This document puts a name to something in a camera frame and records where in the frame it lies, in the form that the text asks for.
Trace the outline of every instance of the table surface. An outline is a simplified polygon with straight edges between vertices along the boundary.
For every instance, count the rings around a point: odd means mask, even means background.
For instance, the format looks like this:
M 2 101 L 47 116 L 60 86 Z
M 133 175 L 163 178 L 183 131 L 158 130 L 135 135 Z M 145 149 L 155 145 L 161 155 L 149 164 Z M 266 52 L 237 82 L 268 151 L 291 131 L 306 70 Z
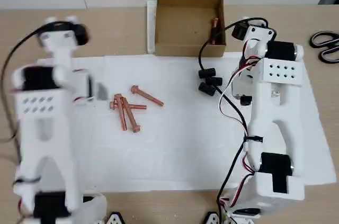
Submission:
M 91 34 L 90 42 L 80 47 L 75 57 L 146 53 L 146 8 L 95 8 L 89 10 L 0 11 L 0 64 L 10 49 L 48 16 L 63 19 L 77 15 Z M 319 50 L 308 45 L 310 35 L 319 30 L 339 30 L 337 5 L 226 5 L 225 24 L 243 16 L 262 16 L 278 32 L 277 40 L 301 44 L 304 61 L 320 112 L 327 141 L 336 167 L 339 167 L 339 65 L 328 65 L 317 59 Z M 226 51 L 239 51 L 240 41 L 227 33 Z M 46 54 L 29 40 L 15 54 L 9 73 L 19 66 L 45 58 Z M 0 136 L 10 134 L 0 107 Z M 2 223 L 15 223 L 18 218 L 18 197 L 13 194 L 15 174 L 12 144 L 0 147 L 0 215 Z M 215 211 L 216 191 L 152 191 L 106 194 L 109 211 L 120 211 L 126 223 L 201 223 L 207 211 Z M 306 187 L 306 199 L 257 223 L 320 223 L 339 219 L 339 186 L 337 184 Z

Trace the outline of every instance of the scissor handle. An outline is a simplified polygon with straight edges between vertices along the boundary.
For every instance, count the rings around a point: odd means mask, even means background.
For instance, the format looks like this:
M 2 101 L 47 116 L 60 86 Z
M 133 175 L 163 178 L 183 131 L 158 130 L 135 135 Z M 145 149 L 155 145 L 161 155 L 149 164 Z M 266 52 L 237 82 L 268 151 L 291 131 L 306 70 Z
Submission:
M 327 55 L 329 55 L 330 53 L 334 53 L 337 50 L 339 50 L 339 46 L 332 46 L 329 49 L 326 49 L 322 52 L 319 53 L 319 60 L 326 63 L 326 64 L 339 64 L 339 58 L 338 59 L 328 59 L 326 58 Z
M 317 43 L 315 40 L 319 36 L 330 36 L 330 37 L 332 37 L 332 39 Z M 317 32 L 317 33 L 313 34 L 311 36 L 311 38 L 309 39 L 309 45 L 313 48 L 329 47 L 329 46 L 336 44 L 337 42 L 339 42 L 339 34 L 337 34 L 335 32 L 331 32 L 331 31 Z

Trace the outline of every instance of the open cardboard box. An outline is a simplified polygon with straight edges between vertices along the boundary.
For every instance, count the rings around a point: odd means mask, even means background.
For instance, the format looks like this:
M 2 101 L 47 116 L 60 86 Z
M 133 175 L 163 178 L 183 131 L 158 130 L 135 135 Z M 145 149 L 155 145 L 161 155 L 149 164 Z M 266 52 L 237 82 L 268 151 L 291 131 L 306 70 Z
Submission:
M 209 39 L 212 20 L 218 18 L 218 31 L 225 27 L 224 0 L 157 0 L 155 50 L 159 56 L 198 56 Z M 216 45 L 207 45 L 205 57 L 221 57 L 225 32 Z

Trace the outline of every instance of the copper screw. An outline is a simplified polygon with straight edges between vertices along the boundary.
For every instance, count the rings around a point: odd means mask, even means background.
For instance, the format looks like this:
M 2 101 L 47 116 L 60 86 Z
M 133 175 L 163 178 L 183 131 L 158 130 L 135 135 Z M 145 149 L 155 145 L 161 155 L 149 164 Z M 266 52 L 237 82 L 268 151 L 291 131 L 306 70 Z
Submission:
M 117 104 L 116 101 L 111 101 L 110 102 L 110 109 L 115 110 L 117 107 L 118 107 L 118 104 Z M 141 109 L 141 110 L 147 109 L 146 105 L 129 104 L 129 107 L 131 109 Z
M 219 20 L 219 19 L 218 19 L 217 17 L 213 19 L 213 25 L 212 25 L 212 28 L 217 28 L 218 20 Z M 216 44 L 216 40 L 212 40 L 211 44 L 212 44 L 212 45 L 215 45 L 215 44 Z
M 142 97 L 145 97 L 146 99 L 153 101 L 154 103 L 158 104 L 159 106 L 163 106 L 164 102 L 158 100 L 157 98 L 154 98 L 153 96 L 149 95 L 148 93 L 145 93 L 144 91 L 140 90 L 139 87 L 137 85 L 132 86 L 131 88 L 131 92 L 132 94 L 139 94 Z
M 117 102 L 122 130 L 125 131 L 127 130 L 127 126 L 126 126 L 126 120 L 125 120 L 125 113 L 123 111 L 123 106 L 122 106 L 122 95 L 116 94 L 114 96 L 114 101 Z
M 126 109 L 127 116 L 129 118 L 129 121 L 131 122 L 132 125 L 132 131 L 134 133 L 137 133 L 140 131 L 140 125 L 137 125 L 136 119 L 134 119 L 133 113 L 131 111 L 131 108 L 126 100 L 126 98 L 122 97 L 122 103 L 124 108 Z

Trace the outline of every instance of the robotic arm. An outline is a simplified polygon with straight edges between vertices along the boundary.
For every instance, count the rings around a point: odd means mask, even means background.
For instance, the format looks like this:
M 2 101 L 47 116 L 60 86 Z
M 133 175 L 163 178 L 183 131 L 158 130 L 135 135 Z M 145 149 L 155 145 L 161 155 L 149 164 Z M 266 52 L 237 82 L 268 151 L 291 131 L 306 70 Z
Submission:
M 88 35 L 74 17 L 61 23 L 54 21 L 48 19 L 48 27 L 38 33 L 40 43 L 53 57 L 52 65 L 28 65 L 13 74 L 22 156 L 14 193 L 31 215 L 24 223 L 100 223 L 106 215 L 106 198 L 80 191 L 70 136 L 72 94 L 77 88 L 72 52 L 87 43 Z M 47 160 L 56 164 L 65 183 L 64 191 L 39 188 Z
M 244 61 L 254 59 L 253 66 L 233 80 L 232 95 L 241 105 L 252 105 L 244 152 L 253 171 L 235 191 L 225 193 L 226 221 L 253 223 L 261 215 L 278 211 L 305 198 L 302 179 L 304 168 L 303 135 L 300 119 L 302 86 L 302 46 L 275 41 L 273 29 L 259 25 L 238 25 L 232 35 L 244 41 Z M 278 104 L 274 98 L 280 98 Z M 269 126 L 278 125 L 286 143 L 286 154 L 264 151 Z M 212 213 L 206 223 L 217 223 Z

